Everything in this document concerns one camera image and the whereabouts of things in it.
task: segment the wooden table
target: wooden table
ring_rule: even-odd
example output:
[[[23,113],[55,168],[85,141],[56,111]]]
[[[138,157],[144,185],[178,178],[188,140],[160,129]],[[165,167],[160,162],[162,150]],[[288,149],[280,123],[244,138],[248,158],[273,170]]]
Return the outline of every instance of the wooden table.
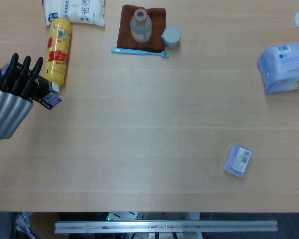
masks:
[[[110,53],[121,6],[165,7],[169,59]],[[299,42],[299,0],[108,0],[73,25],[64,101],[0,142],[0,210],[299,212],[299,91],[265,95],[257,59]],[[0,67],[46,56],[41,1],[0,1]],[[244,180],[231,146],[255,151]]]

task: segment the small box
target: small box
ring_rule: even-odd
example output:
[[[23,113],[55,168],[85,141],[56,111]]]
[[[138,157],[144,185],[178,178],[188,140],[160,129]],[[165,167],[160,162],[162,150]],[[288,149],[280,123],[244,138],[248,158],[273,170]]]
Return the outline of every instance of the small box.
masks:
[[[252,150],[236,144],[232,147],[227,157],[224,170],[234,176],[244,178],[252,156]]]

